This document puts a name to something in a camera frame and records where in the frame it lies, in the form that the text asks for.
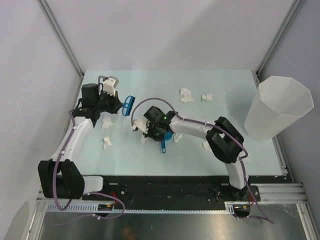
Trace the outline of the blue dustpan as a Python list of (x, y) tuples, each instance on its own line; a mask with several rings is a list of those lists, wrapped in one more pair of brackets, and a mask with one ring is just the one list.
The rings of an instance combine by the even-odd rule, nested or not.
[(167, 132), (164, 134), (163, 140), (160, 142), (160, 150), (162, 154), (165, 154), (167, 152), (166, 142), (171, 140), (172, 136), (173, 136), (172, 132)]

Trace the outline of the blue hand brush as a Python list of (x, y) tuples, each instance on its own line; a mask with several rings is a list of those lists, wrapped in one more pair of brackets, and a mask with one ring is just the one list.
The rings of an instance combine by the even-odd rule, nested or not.
[(132, 95), (128, 95), (126, 99), (124, 100), (124, 103), (122, 105), (122, 115), (127, 117), (130, 116), (134, 102), (135, 102), (135, 97)]

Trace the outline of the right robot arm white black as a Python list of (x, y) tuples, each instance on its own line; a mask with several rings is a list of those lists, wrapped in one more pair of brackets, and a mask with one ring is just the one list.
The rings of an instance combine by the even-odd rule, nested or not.
[(225, 195), (242, 201), (249, 194), (249, 177), (244, 169), (243, 159), (249, 156), (244, 148), (244, 138), (225, 117), (219, 117), (214, 123), (189, 119), (180, 116), (174, 110), (167, 113), (151, 106), (142, 119), (134, 121), (136, 129), (146, 138), (161, 142), (165, 135), (190, 135), (205, 140), (214, 156), (225, 164), (229, 176), (229, 185)]

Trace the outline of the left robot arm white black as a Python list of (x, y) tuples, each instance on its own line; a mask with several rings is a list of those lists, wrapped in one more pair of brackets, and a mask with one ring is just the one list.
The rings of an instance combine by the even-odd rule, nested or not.
[(104, 184), (103, 177), (83, 176), (76, 160), (101, 113), (117, 114), (123, 107), (116, 91), (117, 84), (118, 80), (109, 77), (102, 83), (81, 87), (81, 97), (70, 111), (70, 127), (60, 146), (49, 160), (40, 161), (37, 167), (46, 198), (78, 200), (91, 192), (100, 200), (110, 196), (111, 188)]

